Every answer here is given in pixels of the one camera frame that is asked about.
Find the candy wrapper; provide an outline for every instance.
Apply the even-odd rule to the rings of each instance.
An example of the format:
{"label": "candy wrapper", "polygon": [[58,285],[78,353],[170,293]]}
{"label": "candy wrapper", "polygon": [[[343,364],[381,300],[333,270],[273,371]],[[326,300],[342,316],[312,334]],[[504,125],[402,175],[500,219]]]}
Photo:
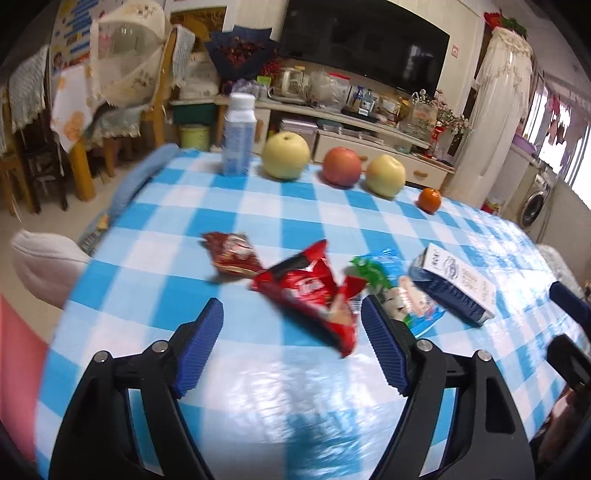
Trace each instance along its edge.
{"label": "candy wrapper", "polygon": [[315,319],[337,340],[343,356],[357,342],[357,322],[351,302],[365,287],[362,278],[349,277],[337,286],[326,259],[326,240],[265,270],[252,289]]}
{"label": "candy wrapper", "polygon": [[221,273],[254,277],[263,270],[256,252],[244,233],[204,233],[212,264]]}
{"label": "candy wrapper", "polygon": [[406,323],[415,337],[428,331],[445,313],[415,286],[395,250],[355,257],[351,263],[368,281],[388,316]]}

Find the green bucket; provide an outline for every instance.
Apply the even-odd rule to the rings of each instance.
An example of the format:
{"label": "green bucket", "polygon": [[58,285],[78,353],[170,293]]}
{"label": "green bucket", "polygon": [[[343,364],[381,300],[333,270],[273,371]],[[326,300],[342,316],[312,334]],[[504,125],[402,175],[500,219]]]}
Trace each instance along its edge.
{"label": "green bucket", "polygon": [[181,146],[183,148],[196,148],[209,151],[210,128],[207,125],[180,125]]}

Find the floor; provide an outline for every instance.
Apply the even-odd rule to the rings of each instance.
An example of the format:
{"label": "floor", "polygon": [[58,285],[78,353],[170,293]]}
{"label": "floor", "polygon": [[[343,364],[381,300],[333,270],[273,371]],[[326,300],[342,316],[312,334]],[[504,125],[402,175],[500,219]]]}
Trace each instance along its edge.
{"label": "floor", "polygon": [[77,241],[90,221],[109,206],[114,191],[134,165],[135,162],[122,163],[114,179],[104,174],[102,178],[97,176],[94,179],[96,198],[92,202],[83,203],[73,192],[69,193],[69,209],[66,212],[60,209],[54,199],[40,196],[42,212],[39,215],[28,213],[24,204],[19,204],[21,223],[10,216],[4,202],[0,202],[0,292],[46,342],[50,342],[53,337],[61,310],[37,300],[22,285],[12,267],[11,238],[24,228],[31,232],[59,233]]}

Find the screw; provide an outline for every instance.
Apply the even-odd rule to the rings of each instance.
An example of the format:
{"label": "screw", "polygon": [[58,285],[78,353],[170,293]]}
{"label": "screw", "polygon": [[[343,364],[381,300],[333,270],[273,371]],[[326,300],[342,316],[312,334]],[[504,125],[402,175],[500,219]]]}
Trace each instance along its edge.
{"label": "screw", "polygon": [[430,352],[433,349],[433,344],[429,340],[419,340],[417,348],[422,352]]}
{"label": "screw", "polygon": [[483,362],[490,362],[492,360],[492,355],[486,350],[478,350],[478,358]]}
{"label": "screw", "polygon": [[105,352],[104,350],[101,350],[100,352],[96,352],[95,356],[94,356],[95,362],[97,362],[99,364],[101,364],[102,362],[104,362],[108,358],[109,358],[109,354],[107,352]]}
{"label": "screw", "polygon": [[152,350],[156,353],[165,352],[168,349],[168,342],[166,340],[158,340],[152,344]]}

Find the plastic bottle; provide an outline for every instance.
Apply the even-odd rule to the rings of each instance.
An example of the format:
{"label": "plastic bottle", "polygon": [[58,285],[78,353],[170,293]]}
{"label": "plastic bottle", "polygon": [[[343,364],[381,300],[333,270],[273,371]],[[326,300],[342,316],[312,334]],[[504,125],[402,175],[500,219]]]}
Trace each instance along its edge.
{"label": "plastic bottle", "polygon": [[255,98],[249,93],[230,95],[223,132],[222,173],[247,175],[255,136]]}

